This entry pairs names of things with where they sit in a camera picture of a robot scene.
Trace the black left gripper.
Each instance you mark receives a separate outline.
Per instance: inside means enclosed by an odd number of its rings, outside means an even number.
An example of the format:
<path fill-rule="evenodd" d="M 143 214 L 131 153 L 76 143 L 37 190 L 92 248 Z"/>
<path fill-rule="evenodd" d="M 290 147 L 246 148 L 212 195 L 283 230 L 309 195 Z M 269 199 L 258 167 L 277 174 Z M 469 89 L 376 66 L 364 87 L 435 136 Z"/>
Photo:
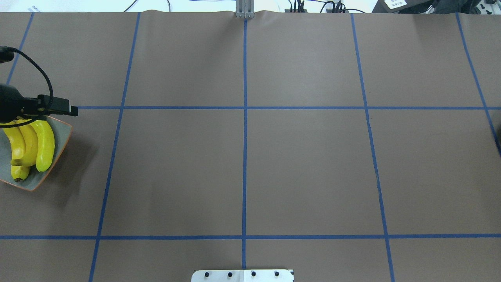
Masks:
<path fill-rule="evenodd" d="M 23 97 L 16 87 L 0 85 L 0 122 L 10 123 L 17 117 L 38 116 L 39 114 L 67 115 L 77 117 L 78 107 L 70 104 L 68 99 L 50 95 L 38 95 L 36 98 Z"/>

